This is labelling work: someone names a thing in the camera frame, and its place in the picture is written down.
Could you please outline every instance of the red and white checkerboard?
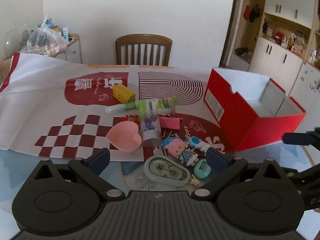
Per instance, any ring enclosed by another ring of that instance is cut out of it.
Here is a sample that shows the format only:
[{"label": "red and white checkerboard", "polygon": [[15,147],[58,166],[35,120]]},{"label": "red and white checkerboard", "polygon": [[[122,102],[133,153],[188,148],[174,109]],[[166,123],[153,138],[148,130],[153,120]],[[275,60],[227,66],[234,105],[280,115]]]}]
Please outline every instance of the red and white checkerboard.
[{"label": "red and white checkerboard", "polygon": [[35,146],[41,147],[39,156],[56,158],[88,158],[95,151],[109,148],[106,134],[111,126],[100,125],[100,116],[89,114],[86,120],[72,116],[60,126],[51,127]]}]

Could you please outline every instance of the red box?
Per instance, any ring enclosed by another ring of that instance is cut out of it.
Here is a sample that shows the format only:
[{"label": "red box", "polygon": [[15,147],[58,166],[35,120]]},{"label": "red box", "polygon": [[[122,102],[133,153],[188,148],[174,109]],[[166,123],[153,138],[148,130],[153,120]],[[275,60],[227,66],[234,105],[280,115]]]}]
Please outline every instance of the red box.
[{"label": "red box", "polygon": [[212,69],[204,102],[235,151],[281,141],[306,115],[272,79],[232,69]]}]

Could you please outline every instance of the pink bowl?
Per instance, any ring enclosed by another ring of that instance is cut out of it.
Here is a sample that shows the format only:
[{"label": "pink bowl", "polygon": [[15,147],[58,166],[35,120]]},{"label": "pink bowl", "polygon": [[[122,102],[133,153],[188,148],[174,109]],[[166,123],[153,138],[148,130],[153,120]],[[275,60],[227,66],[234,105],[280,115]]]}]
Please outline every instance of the pink bowl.
[{"label": "pink bowl", "polygon": [[117,149],[130,153],[138,149],[142,143],[138,132],[139,126],[135,122],[123,121],[112,127],[106,137]]}]

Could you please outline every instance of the keychain figurine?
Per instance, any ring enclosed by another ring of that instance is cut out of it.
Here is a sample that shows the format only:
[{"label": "keychain figurine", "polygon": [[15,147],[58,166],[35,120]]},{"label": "keychain figurine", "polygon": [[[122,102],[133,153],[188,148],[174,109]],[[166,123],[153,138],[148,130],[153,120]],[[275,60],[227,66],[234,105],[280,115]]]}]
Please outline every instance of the keychain figurine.
[{"label": "keychain figurine", "polygon": [[188,143],[181,140],[177,134],[164,139],[162,145],[172,156],[177,159],[180,157],[181,162],[185,162],[187,167],[193,167],[199,161],[198,155],[188,149]]}]

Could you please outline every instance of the barcode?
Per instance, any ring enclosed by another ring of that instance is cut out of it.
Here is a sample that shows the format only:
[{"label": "barcode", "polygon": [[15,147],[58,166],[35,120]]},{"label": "barcode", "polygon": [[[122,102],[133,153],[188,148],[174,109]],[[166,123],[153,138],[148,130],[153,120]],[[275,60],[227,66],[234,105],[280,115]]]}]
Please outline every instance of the barcode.
[{"label": "barcode", "polygon": [[214,97],[214,95],[211,93],[210,90],[207,91],[207,94],[205,95],[204,100],[209,105],[209,108],[211,109],[211,111],[213,112],[213,114],[217,118],[217,120],[220,121],[220,119],[224,113],[224,109],[222,108],[222,106],[220,105],[220,103]]}]

